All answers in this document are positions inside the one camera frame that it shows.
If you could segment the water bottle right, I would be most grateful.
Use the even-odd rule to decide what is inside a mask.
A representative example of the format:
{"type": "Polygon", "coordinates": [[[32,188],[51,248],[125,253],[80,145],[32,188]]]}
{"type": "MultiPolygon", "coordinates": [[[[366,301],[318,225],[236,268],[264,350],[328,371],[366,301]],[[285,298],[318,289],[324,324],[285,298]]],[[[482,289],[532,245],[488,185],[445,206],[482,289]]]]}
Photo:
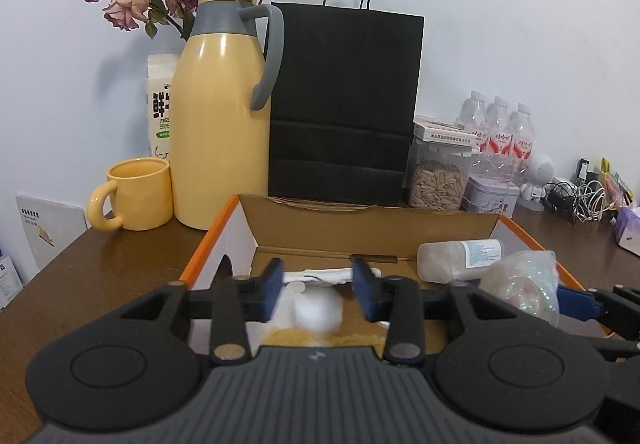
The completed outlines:
{"type": "Polygon", "coordinates": [[[511,182],[521,186],[525,181],[525,172],[529,166],[535,141],[535,130],[530,116],[532,112],[526,104],[519,104],[509,119],[509,130],[512,135],[511,159],[513,172],[511,182]]]}

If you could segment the water bottle left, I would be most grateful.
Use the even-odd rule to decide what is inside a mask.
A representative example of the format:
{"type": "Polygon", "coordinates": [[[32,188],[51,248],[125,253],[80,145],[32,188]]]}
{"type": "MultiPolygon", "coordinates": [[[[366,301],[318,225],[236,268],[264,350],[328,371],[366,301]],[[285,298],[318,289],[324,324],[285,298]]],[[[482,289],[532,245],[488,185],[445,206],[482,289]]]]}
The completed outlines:
{"type": "Polygon", "coordinates": [[[486,97],[477,90],[472,90],[468,99],[464,100],[454,125],[474,134],[480,141],[484,141],[488,134],[486,117],[486,97]]]}

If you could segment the clear seed container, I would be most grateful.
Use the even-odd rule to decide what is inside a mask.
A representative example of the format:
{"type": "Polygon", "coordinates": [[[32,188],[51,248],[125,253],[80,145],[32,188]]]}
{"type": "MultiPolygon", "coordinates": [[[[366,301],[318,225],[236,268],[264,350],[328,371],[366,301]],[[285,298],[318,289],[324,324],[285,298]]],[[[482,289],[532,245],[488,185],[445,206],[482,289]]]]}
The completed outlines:
{"type": "Polygon", "coordinates": [[[457,211],[462,204],[477,139],[460,127],[416,118],[408,159],[410,207],[457,211]]]}

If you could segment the purple tissue pack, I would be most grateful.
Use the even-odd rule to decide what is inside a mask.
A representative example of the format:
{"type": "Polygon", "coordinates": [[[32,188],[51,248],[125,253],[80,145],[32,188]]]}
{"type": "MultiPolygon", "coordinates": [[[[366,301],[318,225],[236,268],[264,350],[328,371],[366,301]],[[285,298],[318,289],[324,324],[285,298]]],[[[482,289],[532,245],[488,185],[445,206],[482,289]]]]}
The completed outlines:
{"type": "Polygon", "coordinates": [[[616,243],[624,250],[640,255],[639,209],[623,207],[617,212],[613,231],[616,243]]]}

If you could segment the clear plastic bag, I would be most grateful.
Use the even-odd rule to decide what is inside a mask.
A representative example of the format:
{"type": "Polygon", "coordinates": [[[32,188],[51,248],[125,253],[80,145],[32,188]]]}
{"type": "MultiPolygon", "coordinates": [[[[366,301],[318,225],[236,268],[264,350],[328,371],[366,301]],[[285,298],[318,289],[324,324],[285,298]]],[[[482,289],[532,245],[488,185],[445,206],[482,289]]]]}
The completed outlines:
{"type": "Polygon", "coordinates": [[[556,327],[559,282],[553,251],[526,250],[489,266],[480,289],[556,327]]]}

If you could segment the yellow thermos jug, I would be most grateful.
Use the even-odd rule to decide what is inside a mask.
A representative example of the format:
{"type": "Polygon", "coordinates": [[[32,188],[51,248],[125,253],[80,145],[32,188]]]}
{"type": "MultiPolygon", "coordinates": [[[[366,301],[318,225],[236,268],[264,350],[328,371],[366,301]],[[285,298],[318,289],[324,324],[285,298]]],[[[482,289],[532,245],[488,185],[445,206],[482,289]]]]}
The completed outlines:
{"type": "Polygon", "coordinates": [[[206,230],[227,200],[268,191],[270,97],[284,19],[265,0],[198,0],[172,78],[169,160],[175,216],[206,230]]]}

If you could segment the water bottle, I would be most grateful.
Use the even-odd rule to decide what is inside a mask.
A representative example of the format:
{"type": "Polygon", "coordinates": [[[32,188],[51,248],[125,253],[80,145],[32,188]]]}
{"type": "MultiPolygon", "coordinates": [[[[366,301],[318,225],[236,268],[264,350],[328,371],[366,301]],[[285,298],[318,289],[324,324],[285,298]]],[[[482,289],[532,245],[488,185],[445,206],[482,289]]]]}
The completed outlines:
{"type": "Polygon", "coordinates": [[[525,181],[525,172],[529,166],[535,141],[535,130],[530,116],[532,112],[526,104],[519,104],[509,119],[509,130],[512,135],[511,159],[513,172],[511,182],[521,186],[525,181]]]}
{"type": "Polygon", "coordinates": [[[499,96],[487,108],[487,132],[485,175],[506,182],[511,178],[512,133],[509,125],[509,103],[499,96]]]}
{"type": "Polygon", "coordinates": [[[486,97],[477,90],[472,90],[468,99],[464,100],[454,125],[474,134],[480,141],[484,141],[488,134],[486,117],[486,97]]]}

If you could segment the yellow plush toy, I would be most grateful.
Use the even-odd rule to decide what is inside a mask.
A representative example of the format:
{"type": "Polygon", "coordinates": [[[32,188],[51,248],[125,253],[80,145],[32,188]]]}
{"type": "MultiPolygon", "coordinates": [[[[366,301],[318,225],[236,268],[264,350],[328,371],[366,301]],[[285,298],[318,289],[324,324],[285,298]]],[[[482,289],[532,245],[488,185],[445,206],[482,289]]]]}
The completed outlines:
{"type": "Polygon", "coordinates": [[[341,334],[345,302],[333,287],[291,281],[281,293],[276,309],[258,338],[258,346],[294,348],[372,348],[378,357],[384,338],[378,334],[341,334]]]}

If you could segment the colourful snack packet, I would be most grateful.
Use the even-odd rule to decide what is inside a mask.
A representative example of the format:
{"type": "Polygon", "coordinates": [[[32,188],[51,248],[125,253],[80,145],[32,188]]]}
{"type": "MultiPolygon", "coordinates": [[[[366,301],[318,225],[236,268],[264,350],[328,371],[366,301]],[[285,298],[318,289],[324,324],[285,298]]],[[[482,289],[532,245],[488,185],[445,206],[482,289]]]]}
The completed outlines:
{"type": "Polygon", "coordinates": [[[619,210],[634,206],[634,193],[620,174],[612,169],[611,162],[606,158],[602,158],[600,162],[600,183],[604,188],[606,203],[610,209],[619,210]]]}

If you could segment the white milk carton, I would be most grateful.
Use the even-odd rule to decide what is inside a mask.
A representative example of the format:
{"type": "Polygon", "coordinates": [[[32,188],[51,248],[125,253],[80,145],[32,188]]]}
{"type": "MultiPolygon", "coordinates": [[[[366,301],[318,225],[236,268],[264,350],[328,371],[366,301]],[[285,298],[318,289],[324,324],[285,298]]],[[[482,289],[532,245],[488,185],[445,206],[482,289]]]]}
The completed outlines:
{"type": "Polygon", "coordinates": [[[178,56],[175,54],[151,55],[146,64],[146,116],[148,139],[153,157],[169,156],[169,111],[171,82],[178,56]]]}

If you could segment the yellow ceramic mug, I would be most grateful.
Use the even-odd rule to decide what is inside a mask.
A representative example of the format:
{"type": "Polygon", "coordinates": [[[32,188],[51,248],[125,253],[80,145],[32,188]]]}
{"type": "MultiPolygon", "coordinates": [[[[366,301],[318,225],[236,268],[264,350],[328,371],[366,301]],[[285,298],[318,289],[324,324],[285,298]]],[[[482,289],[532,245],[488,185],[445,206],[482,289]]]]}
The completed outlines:
{"type": "Polygon", "coordinates": [[[88,222],[99,231],[150,230],[173,216],[170,165],[160,158],[115,163],[87,203],[88,222]]]}

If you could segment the white robot figurine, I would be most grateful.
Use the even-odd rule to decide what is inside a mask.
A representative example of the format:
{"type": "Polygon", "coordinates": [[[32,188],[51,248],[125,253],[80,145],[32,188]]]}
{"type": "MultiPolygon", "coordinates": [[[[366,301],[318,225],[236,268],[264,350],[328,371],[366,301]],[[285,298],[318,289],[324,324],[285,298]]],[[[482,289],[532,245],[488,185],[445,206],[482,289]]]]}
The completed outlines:
{"type": "Polygon", "coordinates": [[[552,182],[553,177],[554,164],[551,158],[543,153],[533,153],[525,171],[518,204],[530,211],[543,212],[542,199],[547,196],[546,186],[552,182]]]}

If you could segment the blue white package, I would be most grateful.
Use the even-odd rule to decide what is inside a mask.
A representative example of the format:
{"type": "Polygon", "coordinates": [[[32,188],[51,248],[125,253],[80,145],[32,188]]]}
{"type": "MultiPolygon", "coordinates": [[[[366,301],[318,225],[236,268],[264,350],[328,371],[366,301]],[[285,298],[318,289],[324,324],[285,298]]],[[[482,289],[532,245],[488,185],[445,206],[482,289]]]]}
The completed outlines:
{"type": "Polygon", "coordinates": [[[20,275],[8,255],[0,257],[0,309],[3,311],[23,290],[20,275]]]}

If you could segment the red cardboard box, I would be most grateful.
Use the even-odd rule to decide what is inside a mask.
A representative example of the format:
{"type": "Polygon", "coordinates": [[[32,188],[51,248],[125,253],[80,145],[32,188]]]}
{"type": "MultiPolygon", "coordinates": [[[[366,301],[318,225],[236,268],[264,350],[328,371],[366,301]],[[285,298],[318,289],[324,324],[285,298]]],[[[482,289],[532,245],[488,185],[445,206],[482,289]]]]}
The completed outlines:
{"type": "Polygon", "coordinates": [[[500,240],[508,254],[554,252],[562,284],[573,289],[596,286],[606,250],[616,247],[606,226],[570,224],[525,209],[508,219],[243,195],[222,208],[180,278],[192,289],[205,289],[224,256],[236,276],[256,276],[274,257],[285,271],[306,271],[346,267],[353,255],[384,275],[414,278],[422,243],[486,238],[500,240]]]}

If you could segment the small decorated tin box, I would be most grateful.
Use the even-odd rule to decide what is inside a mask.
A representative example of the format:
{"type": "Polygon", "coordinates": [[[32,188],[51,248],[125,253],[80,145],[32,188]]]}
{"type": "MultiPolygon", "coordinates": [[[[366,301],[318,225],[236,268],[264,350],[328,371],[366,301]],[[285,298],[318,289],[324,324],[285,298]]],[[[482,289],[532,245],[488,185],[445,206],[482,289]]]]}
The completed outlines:
{"type": "Polygon", "coordinates": [[[473,213],[502,214],[512,217],[520,189],[500,179],[473,175],[466,184],[462,198],[462,209],[473,213]]]}

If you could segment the water bottle middle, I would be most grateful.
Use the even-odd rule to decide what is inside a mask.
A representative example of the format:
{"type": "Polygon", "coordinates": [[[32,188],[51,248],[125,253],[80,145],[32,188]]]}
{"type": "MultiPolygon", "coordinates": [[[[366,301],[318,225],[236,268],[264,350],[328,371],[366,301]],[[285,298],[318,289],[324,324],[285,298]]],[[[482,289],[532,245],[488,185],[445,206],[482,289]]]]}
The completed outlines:
{"type": "Polygon", "coordinates": [[[485,175],[506,182],[511,178],[512,133],[509,125],[509,103],[499,96],[487,108],[487,132],[485,175]]]}

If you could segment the white board on floor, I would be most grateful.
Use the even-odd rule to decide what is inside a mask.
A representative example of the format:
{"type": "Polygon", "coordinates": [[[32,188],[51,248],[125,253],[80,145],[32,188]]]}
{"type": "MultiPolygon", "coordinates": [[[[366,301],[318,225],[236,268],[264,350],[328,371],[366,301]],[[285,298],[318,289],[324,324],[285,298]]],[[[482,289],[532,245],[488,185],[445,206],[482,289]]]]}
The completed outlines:
{"type": "Polygon", "coordinates": [[[24,283],[29,283],[63,250],[88,230],[85,210],[80,205],[53,201],[19,193],[17,210],[29,246],[33,271],[22,271],[24,283]]]}

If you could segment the black paper bag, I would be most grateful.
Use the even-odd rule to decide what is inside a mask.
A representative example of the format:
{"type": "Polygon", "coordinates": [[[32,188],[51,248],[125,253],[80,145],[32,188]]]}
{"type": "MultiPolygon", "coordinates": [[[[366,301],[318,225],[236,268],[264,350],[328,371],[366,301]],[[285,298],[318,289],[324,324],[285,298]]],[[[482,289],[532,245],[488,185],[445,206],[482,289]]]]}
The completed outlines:
{"type": "Polygon", "coordinates": [[[424,19],[370,3],[279,4],[284,49],[271,94],[269,196],[400,201],[424,19]]]}

